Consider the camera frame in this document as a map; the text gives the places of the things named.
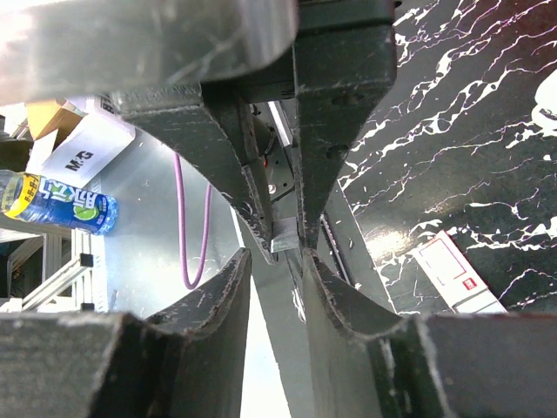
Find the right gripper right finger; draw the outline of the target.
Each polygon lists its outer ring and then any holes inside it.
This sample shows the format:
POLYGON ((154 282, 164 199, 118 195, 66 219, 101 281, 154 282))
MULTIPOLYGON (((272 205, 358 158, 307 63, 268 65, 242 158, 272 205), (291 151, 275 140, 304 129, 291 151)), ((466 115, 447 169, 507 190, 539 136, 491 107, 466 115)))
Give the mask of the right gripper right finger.
POLYGON ((553 417, 552 314, 402 318, 303 253, 319 417, 553 417))

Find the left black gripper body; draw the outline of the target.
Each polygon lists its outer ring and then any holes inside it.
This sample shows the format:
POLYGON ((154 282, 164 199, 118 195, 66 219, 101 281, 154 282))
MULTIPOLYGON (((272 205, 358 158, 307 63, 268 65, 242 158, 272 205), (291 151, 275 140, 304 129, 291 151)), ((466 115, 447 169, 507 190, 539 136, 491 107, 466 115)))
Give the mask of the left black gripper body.
POLYGON ((394 16, 391 1, 4 1, 1 101, 236 78, 314 30, 394 16))

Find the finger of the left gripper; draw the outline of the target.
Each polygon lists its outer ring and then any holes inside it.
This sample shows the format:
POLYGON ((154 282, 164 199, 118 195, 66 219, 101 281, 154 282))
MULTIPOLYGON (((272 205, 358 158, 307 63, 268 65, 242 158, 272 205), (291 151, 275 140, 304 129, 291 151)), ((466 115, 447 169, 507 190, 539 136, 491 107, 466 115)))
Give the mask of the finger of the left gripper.
POLYGON ((396 78, 391 24, 322 31, 294 45, 293 170, 303 247, 316 247, 319 222, 361 129, 396 78))
POLYGON ((201 84, 117 91, 111 100, 124 121, 195 167, 245 222, 265 260, 274 263, 264 153, 275 135, 249 104, 232 88, 201 84))

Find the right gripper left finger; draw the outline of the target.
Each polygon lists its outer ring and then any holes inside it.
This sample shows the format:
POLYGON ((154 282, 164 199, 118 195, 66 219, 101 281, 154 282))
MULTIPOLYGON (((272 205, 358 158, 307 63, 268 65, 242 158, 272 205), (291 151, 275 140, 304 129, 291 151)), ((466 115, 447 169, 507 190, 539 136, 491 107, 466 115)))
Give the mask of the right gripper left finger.
POLYGON ((4 417, 237 417, 252 256, 141 320, 129 313, 5 313, 4 417))

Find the silver staple strip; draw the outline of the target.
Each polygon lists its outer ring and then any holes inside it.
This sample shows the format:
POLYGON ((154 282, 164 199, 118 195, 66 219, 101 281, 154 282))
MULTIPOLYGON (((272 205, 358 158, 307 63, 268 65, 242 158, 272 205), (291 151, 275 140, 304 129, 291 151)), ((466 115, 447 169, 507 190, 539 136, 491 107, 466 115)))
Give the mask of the silver staple strip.
POLYGON ((272 253, 281 253, 299 246, 299 228, 296 217, 278 219, 273 222, 272 229, 272 253))

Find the red white staple box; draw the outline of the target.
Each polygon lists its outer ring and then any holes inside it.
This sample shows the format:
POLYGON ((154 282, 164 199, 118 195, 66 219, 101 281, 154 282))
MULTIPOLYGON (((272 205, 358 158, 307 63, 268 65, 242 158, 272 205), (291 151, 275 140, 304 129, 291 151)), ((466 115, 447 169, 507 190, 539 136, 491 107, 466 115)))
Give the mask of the red white staple box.
POLYGON ((413 257, 453 312, 507 313, 445 231, 416 248, 413 257))

